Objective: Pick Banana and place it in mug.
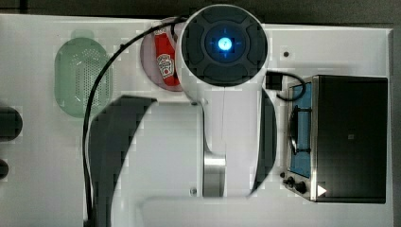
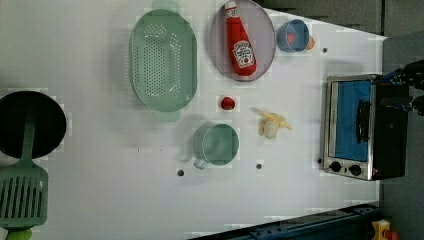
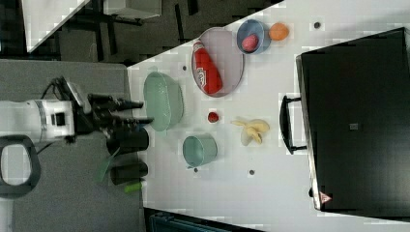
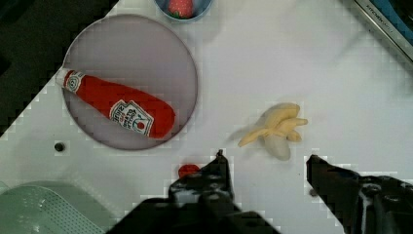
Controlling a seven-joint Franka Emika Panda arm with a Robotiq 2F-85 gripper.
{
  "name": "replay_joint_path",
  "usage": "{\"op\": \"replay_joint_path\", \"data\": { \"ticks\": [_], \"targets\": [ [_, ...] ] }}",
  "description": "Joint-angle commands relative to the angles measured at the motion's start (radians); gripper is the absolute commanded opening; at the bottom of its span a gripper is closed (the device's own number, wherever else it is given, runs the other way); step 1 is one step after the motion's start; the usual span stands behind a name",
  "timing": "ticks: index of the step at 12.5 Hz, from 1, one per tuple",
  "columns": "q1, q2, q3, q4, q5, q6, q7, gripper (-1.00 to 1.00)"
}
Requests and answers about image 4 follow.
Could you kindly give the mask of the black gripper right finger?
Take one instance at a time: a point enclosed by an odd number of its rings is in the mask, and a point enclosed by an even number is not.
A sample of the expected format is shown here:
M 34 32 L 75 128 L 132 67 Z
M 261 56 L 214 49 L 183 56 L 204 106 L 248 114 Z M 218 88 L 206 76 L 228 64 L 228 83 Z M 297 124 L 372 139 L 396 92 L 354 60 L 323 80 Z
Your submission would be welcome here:
M 317 155 L 307 181 L 340 221 L 345 234 L 413 234 L 412 185 L 388 175 L 360 175 Z

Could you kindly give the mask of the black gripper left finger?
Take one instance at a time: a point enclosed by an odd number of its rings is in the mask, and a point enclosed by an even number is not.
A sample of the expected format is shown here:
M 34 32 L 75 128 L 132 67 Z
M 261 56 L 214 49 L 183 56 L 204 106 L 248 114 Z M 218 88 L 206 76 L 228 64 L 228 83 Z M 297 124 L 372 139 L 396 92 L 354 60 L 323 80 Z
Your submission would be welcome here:
M 106 234 L 281 234 L 234 202 L 229 162 L 219 150 L 198 171 L 169 186 L 166 198 L 146 199 Z

